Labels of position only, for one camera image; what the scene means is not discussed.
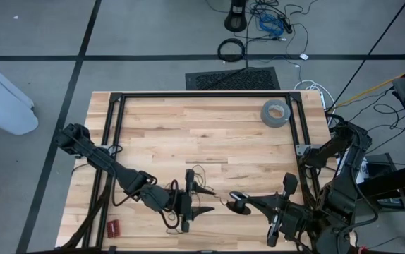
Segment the black stand base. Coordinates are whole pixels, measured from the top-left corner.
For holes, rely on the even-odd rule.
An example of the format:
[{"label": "black stand base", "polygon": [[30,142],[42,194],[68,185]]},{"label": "black stand base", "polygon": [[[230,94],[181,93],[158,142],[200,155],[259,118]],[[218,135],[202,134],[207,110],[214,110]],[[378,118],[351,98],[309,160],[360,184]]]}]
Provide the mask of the black stand base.
[{"label": "black stand base", "polygon": [[[224,27],[231,32],[241,32],[247,26],[245,18],[246,0],[231,0],[231,8],[229,14],[224,20]],[[241,8],[241,11],[235,11],[235,8]]]}]

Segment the power strip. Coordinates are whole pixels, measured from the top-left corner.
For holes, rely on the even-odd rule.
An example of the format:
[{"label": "power strip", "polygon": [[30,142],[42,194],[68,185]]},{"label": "power strip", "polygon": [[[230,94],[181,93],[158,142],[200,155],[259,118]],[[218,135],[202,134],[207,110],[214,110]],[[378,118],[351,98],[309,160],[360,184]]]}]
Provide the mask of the power strip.
[{"label": "power strip", "polygon": [[325,104],[325,97],[323,96],[323,92],[322,92],[322,91],[320,91],[320,99],[322,100],[323,109],[326,109],[326,108],[327,108],[327,105]]}]

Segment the black floor stripe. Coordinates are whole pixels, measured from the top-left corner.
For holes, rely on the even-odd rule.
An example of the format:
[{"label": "black floor stripe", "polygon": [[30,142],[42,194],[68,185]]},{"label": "black floor stripe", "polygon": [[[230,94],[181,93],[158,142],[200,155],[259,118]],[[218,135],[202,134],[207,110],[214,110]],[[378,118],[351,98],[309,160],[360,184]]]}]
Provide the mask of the black floor stripe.
[{"label": "black floor stripe", "polygon": [[78,61],[79,56],[0,56],[0,61]]},{"label": "black floor stripe", "polygon": [[[397,12],[397,14],[395,14],[394,18],[391,20],[391,22],[389,23],[389,25],[386,27],[385,31],[381,34],[380,38],[378,38],[377,42],[373,45],[372,49],[370,49],[369,54],[371,55],[373,50],[376,48],[376,46],[378,45],[378,43],[380,43],[381,39],[385,36],[386,32],[391,28],[392,24],[394,24],[394,21],[399,17],[400,13],[403,11],[403,9],[405,9],[405,2],[403,3],[403,5],[401,6],[401,8],[399,9],[399,11]],[[363,62],[361,63],[361,65],[358,67],[358,69],[355,71],[355,73],[353,74],[353,76],[350,78],[349,82],[345,85],[344,89],[342,89],[341,93],[339,94],[339,96],[337,96],[336,100],[333,102],[332,106],[328,109],[331,110],[331,108],[337,103],[337,101],[340,99],[340,97],[344,94],[344,92],[346,91],[347,87],[350,86],[351,82],[353,81],[353,79],[356,77],[356,74],[359,73],[360,69],[363,67],[364,63],[366,60],[363,60]]]},{"label": "black floor stripe", "polygon": [[[290,60],[301,60],[299,55],[289,55]],[[405,60],[405,54],[309,54],[308,60]],[[286,60],[286,54],[250,54],[250,60]],[[189,55],[89,55],[89,56],[0,56],[0,61],[208,61],[219,60],[216,54],[189,54]]]},{"label": "black floor stripe", "polygon": [[[83,37],[82,44],[80,46],[79,51],[79,59],[76,61],[73,73],[71,75],[71,79],[69,80],[68,89],[66,91],[63,104],[61,105],[60,114],[58,120],[55,125],[54,134],[64,127],[66,117],[68,116],[69,107],[71,105],[71,101],[74,95],[75,87],[77,85],[78,76],[80,75],[80,70],[82,69],[82,56],[85,55],[88,43],[90,42],[92,30],[95,26],[97,13],[99,12],[99,8],[101,5],[102,0],[96,0],[95,5],[93,6],[93,10],[90,16],[90,20],[88,21],[88,26],[85,31],[85,35]],[[42,167],[40,179],[38,181],[35,194],[33,196],[33,201],[30,206],[30,210],[28,211],[27,219],[25,221],[25,225],[20,235],[20,240],[18,247],[16,249],[16,253],[26,253],[28,249],[28,245],[30,239],[33,234],[33,229],[35,228],[36,220],[38,218],[38,214],[40,212],[42,199],[44,197],[44,192],[46,191],[47,182],[49,180],[50,172],[52,170],[52,164],[54,163],[55,154],[58,147],[56,144],[51,140],[49,149],[47,150],[46,159],[44,161],[44,165]]]}]

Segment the small red object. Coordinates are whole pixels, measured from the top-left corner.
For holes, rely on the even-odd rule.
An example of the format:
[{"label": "small red object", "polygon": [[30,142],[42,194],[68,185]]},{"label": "small red object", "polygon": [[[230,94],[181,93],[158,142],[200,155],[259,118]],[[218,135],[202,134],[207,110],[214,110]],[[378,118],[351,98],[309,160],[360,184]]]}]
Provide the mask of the small red object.
[{"label": "small red object", "polygon": [[109,238],[118,237],[121,234],[119,233],[119,221],[114,219],[110,222],[107,222],[107,236]]}]

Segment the yellow cable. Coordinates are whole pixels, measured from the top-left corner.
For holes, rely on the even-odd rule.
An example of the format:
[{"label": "yellow cable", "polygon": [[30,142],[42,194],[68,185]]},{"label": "yellow cable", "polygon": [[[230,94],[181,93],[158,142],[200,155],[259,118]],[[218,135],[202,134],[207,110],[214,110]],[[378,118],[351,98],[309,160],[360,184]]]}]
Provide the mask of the yellow cable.
[{"label": "yellow cable", "polygon": [[381,83],[381,84],[379,84],[379,85],[377,85],[377,86],[375,86],[375,87],[372,87],[372,88],[370,88],[370,89],[368,89],[368,90],[366,90],[366,91],[364,91],[364,92],[362,92],[362,93],[360,93],[360,94],[358,94],[358,95],[355,95],[354,97],[352,97],[352,98],[346,100],[345,102],[339,103],[339,104],[338,104],[335,108],[333,108],[333,109],[336,109],[336,108],[338,108],[338,107],[340,107],[340,106],[342,106],[342,105],[345,105],[345,104],[347,104],[347,103],[349,103],[349,102],[351,102],[351,101],[353,101],[353,100],[355,100],[355,99],[358,99],[359,97],[361,97],[361,96],[363,96],[363,95],[366,95],[366,94],[368,94],[369,92],[373,92],[373,91],[375,91],[375,90],[377,90],[377,89],[379,89],[379,88],[381,88],[381,87],[384,87],[385,85],[391,83],[392,81],[396,80],[397,78],[401,78],[401,77],[403,77],[403,76],[405,76],[405,73],[403,73],[403,74],[401,74],[401,75],[398,75],[397,77],[395,77],[395,78],[393,78],[393,79],[387,80],[387,81],[385,81],[385,82],[383,82],[383,83]]}]

